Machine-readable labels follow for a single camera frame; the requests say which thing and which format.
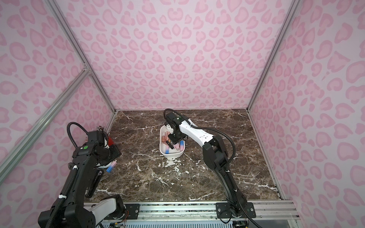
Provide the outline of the pink blue square lipstick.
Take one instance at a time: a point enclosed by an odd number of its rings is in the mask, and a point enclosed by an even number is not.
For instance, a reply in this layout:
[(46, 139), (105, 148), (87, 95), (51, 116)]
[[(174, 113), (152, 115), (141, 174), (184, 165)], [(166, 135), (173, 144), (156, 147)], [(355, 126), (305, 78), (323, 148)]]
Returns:
[(185, 149), (184, 140), (180, 141), (180, 146), (179, 146), (179, 148), (180, 148), (180, 151), (184, 151), (184, 149)]

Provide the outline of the white storage box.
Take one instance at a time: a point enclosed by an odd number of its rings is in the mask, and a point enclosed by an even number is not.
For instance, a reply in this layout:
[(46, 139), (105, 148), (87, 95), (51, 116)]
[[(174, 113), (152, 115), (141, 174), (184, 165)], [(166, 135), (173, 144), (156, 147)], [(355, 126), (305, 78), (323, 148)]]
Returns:
[(169, 135), (172, 130), (169, 130), (166, 126), (162, 126), (160, 128), (160, 135), (159, 135), (159, 150), (160, 153), (169, 160), (176, 159), (184, 154), (184, 151), (180, 151), (180, 143), (175, 145), (171, 144), (171, 141), (168, 140), (167, 144), (163, 144), (161, 142), (161, 138), (163, 135)]

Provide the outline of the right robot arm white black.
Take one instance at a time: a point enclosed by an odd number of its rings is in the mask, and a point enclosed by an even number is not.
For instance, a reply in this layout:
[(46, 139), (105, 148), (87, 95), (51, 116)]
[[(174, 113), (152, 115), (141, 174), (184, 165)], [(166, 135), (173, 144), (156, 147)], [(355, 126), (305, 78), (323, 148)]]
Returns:
[(185, 141), (192, 139), (201, 147), (205, 165), (216, 174), (223, 186), (228, 203), (226, 214), (234, 218), (255, 218), (253, 205), (248, 203), (231, 172), (230, 164), (236, 156), (233, 140), (217, 129), (198, 127), (173, 109), (165, 109), (163, 117), (166, 130), (161, 136), (162, 152), (165, 155), (182, 152)]

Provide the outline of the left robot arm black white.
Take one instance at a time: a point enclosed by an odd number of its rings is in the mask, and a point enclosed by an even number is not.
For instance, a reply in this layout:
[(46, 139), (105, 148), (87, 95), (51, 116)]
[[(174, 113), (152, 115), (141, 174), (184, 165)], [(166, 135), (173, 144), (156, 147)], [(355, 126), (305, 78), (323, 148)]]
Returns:
[(47, 211), (40, 213), (41, 228), (95, 228), (106, 217), (124, 219), (126, 207), (120, 195), (100, 201), (92, 208), (85, 208), (85, 198), (92, 197), (100, 182), (103, 169), (120, 155), (104, 131), (87, 134), (87, 142), (75, 149), (70, 173), (56, 201)]

